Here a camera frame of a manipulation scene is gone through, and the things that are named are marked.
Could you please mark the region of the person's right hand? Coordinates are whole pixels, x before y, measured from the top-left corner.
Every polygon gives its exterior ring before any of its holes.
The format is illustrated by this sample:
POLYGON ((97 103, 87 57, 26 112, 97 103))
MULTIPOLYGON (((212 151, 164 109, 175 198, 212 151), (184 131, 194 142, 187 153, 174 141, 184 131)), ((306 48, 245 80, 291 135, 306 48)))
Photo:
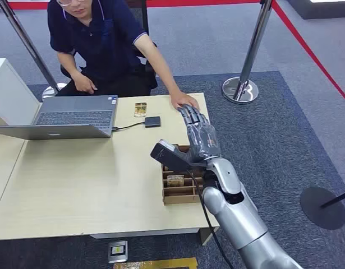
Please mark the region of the person's right hand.
POLYGON ((97 90, 97 88, 91 79, 81 74, 81 72, 78 71, 71 76, 78 91, 94 94, 97 90))

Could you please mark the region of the person's left hand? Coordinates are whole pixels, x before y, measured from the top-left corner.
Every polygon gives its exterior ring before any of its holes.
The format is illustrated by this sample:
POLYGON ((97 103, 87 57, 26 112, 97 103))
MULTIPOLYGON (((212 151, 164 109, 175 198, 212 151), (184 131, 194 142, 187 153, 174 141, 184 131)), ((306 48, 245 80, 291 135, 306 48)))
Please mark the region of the person's left hand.
POLYGON ((181 108, 183 105, 190 105, 199 110, 199 105, 197 100, 195 98, 189 96, 188 94, 185 94, 181 91, 173 92, 170 94, 171 99, 171 104, 175 109, 181 108))

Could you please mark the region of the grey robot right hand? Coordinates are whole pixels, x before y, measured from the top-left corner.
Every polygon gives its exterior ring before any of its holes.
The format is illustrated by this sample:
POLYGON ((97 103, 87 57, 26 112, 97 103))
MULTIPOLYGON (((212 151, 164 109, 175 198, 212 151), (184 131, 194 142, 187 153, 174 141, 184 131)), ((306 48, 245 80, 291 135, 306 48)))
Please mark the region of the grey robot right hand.
POLYGON ((197 163, 221 156, 221 149, 215 128, 204 114, 187 104, 179 107, 178 111, 186 126, 186 133, 189 141, 187 156, 190 161, 197 163))

